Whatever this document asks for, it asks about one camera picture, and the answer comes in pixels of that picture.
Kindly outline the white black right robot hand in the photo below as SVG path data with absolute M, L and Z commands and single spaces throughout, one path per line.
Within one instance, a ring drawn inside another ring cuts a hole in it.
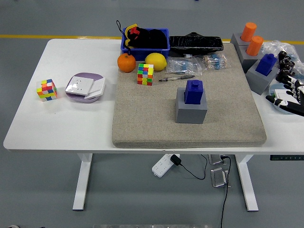
M 292 101 L 282 100 L 271 95 L 267 95 L 266 99 L 282 110 L 303 116 L 304 84 L 299 79 L 295 79 L 291 76 L 283 76 L 281 82 L 284 84 L 284 88 L 287 89 L 286 93 L 294 97 L 298 101 L 298 104 Z

